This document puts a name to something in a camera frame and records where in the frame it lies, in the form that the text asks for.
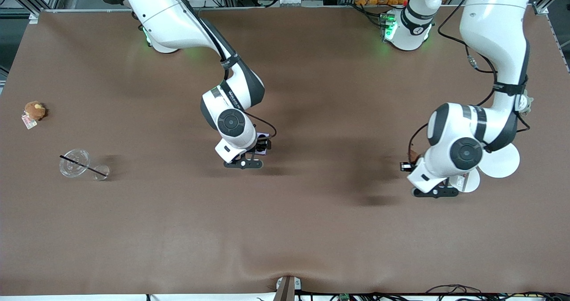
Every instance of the table surface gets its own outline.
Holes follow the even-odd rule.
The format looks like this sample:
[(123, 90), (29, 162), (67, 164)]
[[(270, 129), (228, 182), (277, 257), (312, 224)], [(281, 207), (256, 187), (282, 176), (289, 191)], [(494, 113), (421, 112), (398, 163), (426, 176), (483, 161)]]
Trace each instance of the table surface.
[[(2, 294), (254, 293), (282, 275), (342, 293), (568, 291), (570, 76), (545, 17), (525, 19), (535, 102), (519, 170), (419, 199), (399, 172), (409, 137), (493, 83), (460, 44), (432, 33), (397, 51), (352, 9), (202, 16), (265, 83), (251, 109), (279, 130), (265, 167), (225, 169), (214, 151), (199, 110), (223, 77), (213, 51), (160, 55), (130, 13), (43, 13), (0, 98)], [(459, 20), (445, 30), (458, 35)], [(34, 100), (49, 116), (27, 130)], [(59, 173), (78, 147), (108, 181)]]

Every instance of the white disc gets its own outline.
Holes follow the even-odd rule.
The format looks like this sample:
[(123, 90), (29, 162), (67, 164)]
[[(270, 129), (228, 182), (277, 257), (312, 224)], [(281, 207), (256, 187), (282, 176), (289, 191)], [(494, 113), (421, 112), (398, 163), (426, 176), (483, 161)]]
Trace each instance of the white disc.
[(449, 178), (449, 185), (458, 189), (460, 192), (469, 193), (479, 187), (481, 177), (477, 170), (469, 171), (462, 175), (456, 175)]
[(519, 150), (511, 143), (493, 153), (483, 152), (478, 167), (486, 175), (500, 179), (515, 173), (520, 163)]

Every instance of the black straw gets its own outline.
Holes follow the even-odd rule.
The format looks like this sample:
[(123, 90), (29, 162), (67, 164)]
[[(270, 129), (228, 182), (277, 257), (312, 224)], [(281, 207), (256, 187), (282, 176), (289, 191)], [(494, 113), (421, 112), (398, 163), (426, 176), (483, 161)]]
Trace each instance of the black straw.
[(71, 163), (77, 164), (80, 167), (85, 167), (86, 169), (88, 169), (89, 171), (93, 171), (95, 173), (97, 173), (98, 175), (103, 175), (104, 177), (106, 177), (107, 175), (105, 173), (101, 173), (95, 169), (92, 169), (91, 167), (86, 167), (85, 165), (79, 163), (78, 161), (73, 161), (73, 159), (70, 159), (69, 157), (65, 157), (63, 155), (60, 155), (59, 157), (61, 157), (62, 159), (66, 159), (67, 161), (70, 161)]

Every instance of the plush toy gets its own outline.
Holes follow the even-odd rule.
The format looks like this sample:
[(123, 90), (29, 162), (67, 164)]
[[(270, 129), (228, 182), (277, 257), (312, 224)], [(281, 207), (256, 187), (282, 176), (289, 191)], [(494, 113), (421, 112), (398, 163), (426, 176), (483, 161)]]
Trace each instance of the plush toy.
[(24, 110), (32, 120), (39, 121), (45, 116), (45, 108), (38, 101), (29, 102)]

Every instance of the tag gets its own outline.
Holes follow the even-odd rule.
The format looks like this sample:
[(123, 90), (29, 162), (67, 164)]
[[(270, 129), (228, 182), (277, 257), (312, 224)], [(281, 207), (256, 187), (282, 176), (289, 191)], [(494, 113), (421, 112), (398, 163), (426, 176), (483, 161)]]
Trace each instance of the tag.
[(24, 121), (24, 124), (26, 125), (26, 128), (28, 128), (28, 129), (31, 129), (31, 128), (33, 128), (34, 126), (37, 125), (36, 120), (32, 120), (32, 119), (28, 116), (28, 114), (22, 115), (22, 121)]
[(464, 173), (463, 175), (458, 175), (457, 176), (457, 189), (459, 191), (464, 192), (465, 191), (465, 186), (467, 185), (467, 179), (469, 177), (469, 173)]

